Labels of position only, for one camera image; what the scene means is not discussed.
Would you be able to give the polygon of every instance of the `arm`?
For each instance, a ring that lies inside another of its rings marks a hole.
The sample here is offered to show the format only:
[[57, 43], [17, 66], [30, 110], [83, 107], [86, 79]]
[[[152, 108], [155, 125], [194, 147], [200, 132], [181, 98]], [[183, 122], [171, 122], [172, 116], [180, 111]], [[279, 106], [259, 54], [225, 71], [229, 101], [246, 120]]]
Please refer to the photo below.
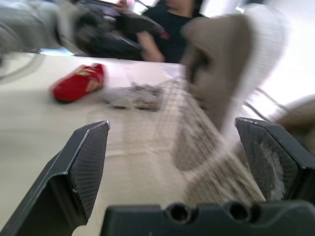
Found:
[[[129, 11], [129, 7], [126, 0], [120, 0], [116, 6], [119, 12]], [[150, 16], [154, 14], [154, 10], [149, 9], [144, 16], [151, 18]], [[164, 62], [164, 56], [159, 51], [157, 44], [155, 43], [154, 37], [149, 32], [141, 32], [137, 34], [138, 43], [143, 47], [142, 58], [145, 61], [151, 62]]]
[[145, 61], [164, 62], [164, 56], [159, 51], [154, 38], [148, 32], [137, 34], [138, 42], [143, 46], [142, 57]]

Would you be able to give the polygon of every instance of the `gray cloth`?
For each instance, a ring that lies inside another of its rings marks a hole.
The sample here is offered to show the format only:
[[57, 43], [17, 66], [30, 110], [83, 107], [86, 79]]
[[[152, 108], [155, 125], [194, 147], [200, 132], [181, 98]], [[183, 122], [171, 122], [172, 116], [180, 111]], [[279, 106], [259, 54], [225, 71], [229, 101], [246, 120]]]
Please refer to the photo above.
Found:
[[162, 103], [162, 91], [160, 87], [133, 84], [131, 87], [105, 90], [103, 100], [115, 108], [157, 111]]

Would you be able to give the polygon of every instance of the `textured black plastic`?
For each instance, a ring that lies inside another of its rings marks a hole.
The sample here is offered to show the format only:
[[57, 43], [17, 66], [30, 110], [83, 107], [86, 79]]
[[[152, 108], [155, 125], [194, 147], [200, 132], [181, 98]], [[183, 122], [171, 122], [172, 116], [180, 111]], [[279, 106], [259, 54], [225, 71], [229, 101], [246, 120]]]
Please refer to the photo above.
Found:
[[110, 206], [100, 235], [313, 236], [315, 232], [315, 208], [303, 201], [260, 203], [253, 207], [240, 203], [223, 207], [199, 205], [191, 213], [191, 220], [182, 224], [159, 206]]
[[[44, 167], [0, 236], [65, 236], [85, 225], [103, 172], [108, 130], [106, 121], [76, 130]], [[87, 195], [90, 186], [93, 191]]]
[[266, 200], [304, 199], [315, 203], [315, 157], [284, 128], [237, 118], [244, 151]]
[[91, 130], [69, 172], [87, 218], [91, 216], [102, 180], [105, 151], [106, 135], [104, 130]]

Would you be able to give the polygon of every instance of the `red slipper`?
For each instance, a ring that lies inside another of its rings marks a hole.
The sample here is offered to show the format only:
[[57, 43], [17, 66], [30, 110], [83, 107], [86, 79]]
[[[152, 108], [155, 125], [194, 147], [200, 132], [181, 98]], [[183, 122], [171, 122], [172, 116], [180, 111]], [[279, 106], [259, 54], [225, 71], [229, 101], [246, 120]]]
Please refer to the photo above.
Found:
[[60, 102], [74, 102], [103, 87], [105, 70], [102, 64], [82, 65], [58, 80], [51, 93]]

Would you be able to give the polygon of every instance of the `table surface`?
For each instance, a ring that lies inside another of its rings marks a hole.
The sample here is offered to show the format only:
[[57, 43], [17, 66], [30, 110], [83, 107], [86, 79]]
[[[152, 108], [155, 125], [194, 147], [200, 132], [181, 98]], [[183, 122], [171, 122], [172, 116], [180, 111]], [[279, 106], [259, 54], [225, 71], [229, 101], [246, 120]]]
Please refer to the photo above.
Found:
[[[32, 55], [8, 61], [8, 72], [26, 65]], [[72, 132], [88, 123], [91, 113], [102, 110], [101, 91], [68, 105], [56, 103], [49, 86], [81, 64], [107, 67], [109, 88], [131, 82], [159, 84], [167, 78], [161, 63], [38, 55], [33, 70], [20, 79], [0, 81], [0, 229], [22, 200], [45, 164], [65, 145]], [[80, 227], [75, 236], [98, 235], [100, 221]]]

